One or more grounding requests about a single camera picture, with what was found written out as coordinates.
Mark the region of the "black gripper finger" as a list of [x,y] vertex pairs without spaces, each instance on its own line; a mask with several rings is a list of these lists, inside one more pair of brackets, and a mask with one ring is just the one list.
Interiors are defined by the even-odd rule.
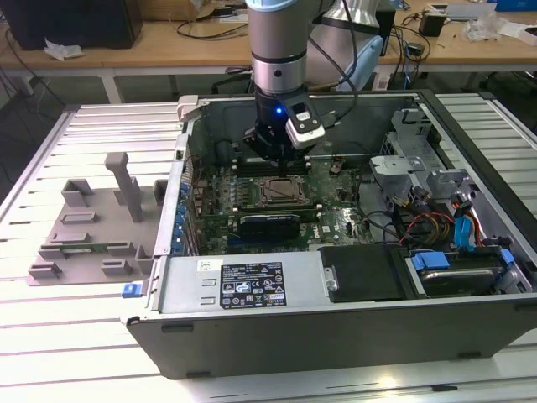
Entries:
[[303,169],[303,152],[290,147],[285,154],[285,174],[294,175]]
[[257,128],[250,128],[245,132],[242,140],[259,157],[274,167],[278,176],[286,176],[284,145],[273,136],[270,130],[265,132]]

